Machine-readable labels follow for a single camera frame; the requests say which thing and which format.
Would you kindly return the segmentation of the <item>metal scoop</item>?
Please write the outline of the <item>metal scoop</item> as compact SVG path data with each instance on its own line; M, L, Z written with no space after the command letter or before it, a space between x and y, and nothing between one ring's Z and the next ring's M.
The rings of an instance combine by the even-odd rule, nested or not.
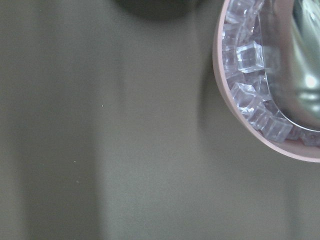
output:
M268 87L294 125L320 130L320 2L267 0L260 12Z

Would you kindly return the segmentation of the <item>pink ice bowl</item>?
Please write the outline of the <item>pink ice bowl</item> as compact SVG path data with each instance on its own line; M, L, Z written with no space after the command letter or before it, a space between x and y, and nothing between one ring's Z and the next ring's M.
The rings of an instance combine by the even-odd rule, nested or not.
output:
M222 4L222 9L219 13L214 32L213 45L212 45L212 66L214 77L219 89L219 92L225 101L233 116L261 143L268 146L270 149L285 155L287 157L305 161L318 163L320 161L320 148L317 146L306 146L302 142L295 142L293 140L286 140L282 143L269 141L265 139L258 131L249 124L249 122L242 116L232 98L230 89L227 84L225 70L223 67L222 56L222 33L225 22L229 1L225 0Z

